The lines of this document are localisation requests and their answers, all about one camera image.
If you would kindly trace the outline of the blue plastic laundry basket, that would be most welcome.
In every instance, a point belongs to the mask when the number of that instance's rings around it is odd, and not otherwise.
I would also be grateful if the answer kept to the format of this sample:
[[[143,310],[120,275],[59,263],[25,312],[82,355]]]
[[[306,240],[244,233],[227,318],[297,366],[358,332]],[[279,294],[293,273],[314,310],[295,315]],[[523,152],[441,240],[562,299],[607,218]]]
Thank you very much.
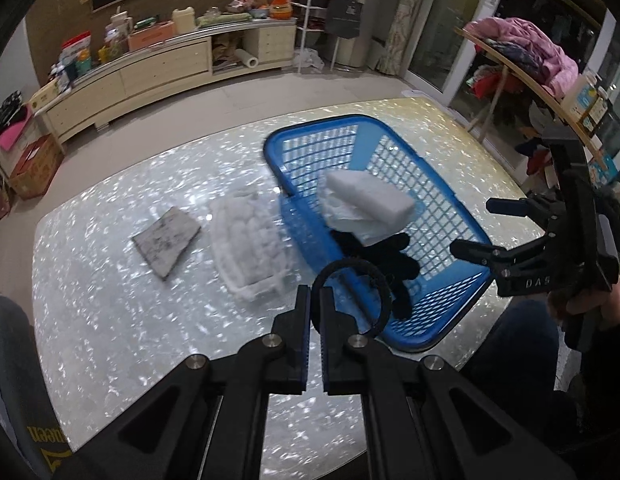
[[[389,318],[380,336],[390,347],[422,352],[462,320],[491,282],[484,266],[452,256],[455,240],[490,238],[447,182],[380,120],[350,114],[280,128],[263,143],[282,190],[284,226],[314,272],[343,258],[336,231],[363,246],[406,234],[398,252],[419,273],[405,281],[408,318]]]

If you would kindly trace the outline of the white fluffy woven pouch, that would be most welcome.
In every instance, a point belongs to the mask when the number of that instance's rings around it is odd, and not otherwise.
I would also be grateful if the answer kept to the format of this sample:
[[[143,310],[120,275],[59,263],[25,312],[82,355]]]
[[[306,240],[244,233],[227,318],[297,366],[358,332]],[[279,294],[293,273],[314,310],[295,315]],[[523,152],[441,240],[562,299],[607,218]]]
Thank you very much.
[[[267,199],[244,186],[212,200],[210,210],[212,255],[229,292],[244,301],[283,294],[291,259]]]

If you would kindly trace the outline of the white cloth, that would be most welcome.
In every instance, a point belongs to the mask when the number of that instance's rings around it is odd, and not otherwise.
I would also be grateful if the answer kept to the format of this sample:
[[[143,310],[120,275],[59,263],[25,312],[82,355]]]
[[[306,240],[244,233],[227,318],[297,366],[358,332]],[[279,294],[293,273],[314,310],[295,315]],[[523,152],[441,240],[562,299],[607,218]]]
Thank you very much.
[[[402,229],[399,229],[385,226],[383,223],[376,221],[362,220],[358,216],[351,217],[350,214],[343,212],[339,207],[331,206],[327,203],[324,192],[325,190],[322,188],[317,197],[319,198],[319,212],[327,226],[332,230],[352,233],[364,246],[380,242],[386,237],[401,232],[407,226],[406,224]]]

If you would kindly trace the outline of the grey square cloth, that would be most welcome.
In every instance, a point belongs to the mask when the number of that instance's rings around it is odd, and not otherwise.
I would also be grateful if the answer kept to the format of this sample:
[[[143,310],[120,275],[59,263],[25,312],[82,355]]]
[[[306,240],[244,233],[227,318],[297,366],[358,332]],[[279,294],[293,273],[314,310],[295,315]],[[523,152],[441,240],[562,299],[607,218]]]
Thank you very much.
[[[200,229],[199,222],[190,214],[171,207],[151,226],[134,235],[132,242],[152,272],[165,281]]]

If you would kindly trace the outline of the white rectangular sponge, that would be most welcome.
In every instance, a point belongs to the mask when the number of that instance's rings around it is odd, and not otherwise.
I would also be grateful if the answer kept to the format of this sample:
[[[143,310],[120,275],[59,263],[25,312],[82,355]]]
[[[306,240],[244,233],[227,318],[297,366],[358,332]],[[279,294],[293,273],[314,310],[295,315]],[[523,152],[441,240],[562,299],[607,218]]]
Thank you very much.
[[[363,170],[329,170],[324,174],[327,203],[351,217],[402,229],[415,212],[416,200],[394,184]]]

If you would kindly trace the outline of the pink clothes pile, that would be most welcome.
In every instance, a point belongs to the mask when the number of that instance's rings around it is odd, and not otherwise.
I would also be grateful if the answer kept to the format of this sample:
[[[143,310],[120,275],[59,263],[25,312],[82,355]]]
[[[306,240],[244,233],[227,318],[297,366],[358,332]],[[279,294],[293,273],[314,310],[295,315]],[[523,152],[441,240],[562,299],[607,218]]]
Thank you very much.
[[[579,75],[577,63],[542,30],[522,18],[481,18],[463,29],[481,40],[517,44],[540,62],[539,84],[561,101]]]

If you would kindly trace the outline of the black hanging bag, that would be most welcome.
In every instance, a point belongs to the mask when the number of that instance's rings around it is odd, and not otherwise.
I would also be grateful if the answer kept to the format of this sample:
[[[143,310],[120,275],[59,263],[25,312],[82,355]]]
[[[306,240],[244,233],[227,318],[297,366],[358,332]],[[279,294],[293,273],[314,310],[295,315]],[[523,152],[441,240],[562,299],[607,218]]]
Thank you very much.
[[[326,10],[325,32],[342,39],[360,36],[363,4],[357,0],[331,0]]]

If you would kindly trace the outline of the white paper roll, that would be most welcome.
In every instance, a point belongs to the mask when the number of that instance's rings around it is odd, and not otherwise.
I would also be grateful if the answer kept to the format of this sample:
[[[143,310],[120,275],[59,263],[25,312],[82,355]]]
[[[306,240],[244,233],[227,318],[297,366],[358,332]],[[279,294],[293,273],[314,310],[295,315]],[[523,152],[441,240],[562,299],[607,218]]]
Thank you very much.
[[[235,56],[247,68],[255,68],[259,65],[259,60],[244,49],[236,49]]]

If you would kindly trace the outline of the brown cardboard box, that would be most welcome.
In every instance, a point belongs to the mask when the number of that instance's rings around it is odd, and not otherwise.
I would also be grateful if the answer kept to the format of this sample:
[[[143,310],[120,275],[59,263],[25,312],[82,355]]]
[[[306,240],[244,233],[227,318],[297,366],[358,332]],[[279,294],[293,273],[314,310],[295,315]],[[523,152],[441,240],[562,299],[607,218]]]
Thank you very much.
[[[9,184],[22,200],[44,195],[64,159],[55,136],[49,133],[30,143],[9,177]]]

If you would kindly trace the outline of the orange plastic bag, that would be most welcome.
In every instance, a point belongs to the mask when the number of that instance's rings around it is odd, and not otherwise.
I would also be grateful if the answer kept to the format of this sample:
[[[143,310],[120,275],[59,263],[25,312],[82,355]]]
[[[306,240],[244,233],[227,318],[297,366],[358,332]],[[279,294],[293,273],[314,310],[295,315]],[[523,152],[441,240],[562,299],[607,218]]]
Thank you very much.
[[[272,0],[269,7],[269,17],[273,20],[289,20],[293,16],[293,6],[290,0]]]

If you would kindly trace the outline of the cream long tv cabinet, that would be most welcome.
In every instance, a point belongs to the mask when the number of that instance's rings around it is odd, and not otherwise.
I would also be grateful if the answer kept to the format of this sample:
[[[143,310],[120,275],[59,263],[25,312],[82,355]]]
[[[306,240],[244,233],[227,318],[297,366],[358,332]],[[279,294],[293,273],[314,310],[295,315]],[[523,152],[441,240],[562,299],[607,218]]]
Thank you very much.
[[[149,48],[124,54],[116,61],[90,70],[71,88],[33,113],[40,130],[59,143],[93,126],[112,120],[176,94],[207,84],[268,70],[293,62],[296,21],[253,20],[215,25],[173,37]],[[213,64],[213,41],[237,34],[239,49],[259,60],[247,68],[238,60],[229,67]]]

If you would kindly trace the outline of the pink box on cabinet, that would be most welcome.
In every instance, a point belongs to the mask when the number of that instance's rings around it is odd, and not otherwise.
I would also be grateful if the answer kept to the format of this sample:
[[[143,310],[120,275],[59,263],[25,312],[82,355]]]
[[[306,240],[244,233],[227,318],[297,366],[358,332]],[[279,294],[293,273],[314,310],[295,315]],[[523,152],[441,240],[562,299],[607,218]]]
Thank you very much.
[[[175,35],[174,23],[172,21],[165,21],[154,24],[150,27],[136,30],[127,37],[128,50],[131,52],[149,48],[154,44],[160,44],[160,42],[169,40]]]

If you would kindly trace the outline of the cream plastic jug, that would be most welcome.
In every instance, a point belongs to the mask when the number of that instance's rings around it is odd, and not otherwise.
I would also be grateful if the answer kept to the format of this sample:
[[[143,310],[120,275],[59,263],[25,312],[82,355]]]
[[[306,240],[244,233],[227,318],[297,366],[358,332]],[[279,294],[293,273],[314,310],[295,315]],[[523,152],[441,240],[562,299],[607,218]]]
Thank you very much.
[[[197,29],[195,10],[192,6],[174,9],[171,16],[176,35],[185,35]]]

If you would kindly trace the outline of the pink folded cloth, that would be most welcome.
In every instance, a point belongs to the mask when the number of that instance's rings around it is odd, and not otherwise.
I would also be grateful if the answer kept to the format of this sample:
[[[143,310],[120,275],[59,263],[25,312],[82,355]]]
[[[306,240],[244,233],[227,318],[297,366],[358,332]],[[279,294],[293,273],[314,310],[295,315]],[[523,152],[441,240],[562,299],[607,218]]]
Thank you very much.
[[[12,118],[9,126],[0,134],[0,148],[2,150],[10,151],[12,149],[31,117],[32,110],[29,104],[22,105],[18,113]]]

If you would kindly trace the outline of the red white carton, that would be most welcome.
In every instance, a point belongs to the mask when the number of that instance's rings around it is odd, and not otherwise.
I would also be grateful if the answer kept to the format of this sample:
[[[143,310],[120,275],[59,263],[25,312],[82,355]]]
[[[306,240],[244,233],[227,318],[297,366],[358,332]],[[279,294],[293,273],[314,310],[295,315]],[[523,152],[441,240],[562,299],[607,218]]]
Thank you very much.
[[[91,43],[92,34],[86,30],[86,32],[81,32],[78,36],[67,40],[61,46],[59,63],[70,80],[78,79],[92,69]]]

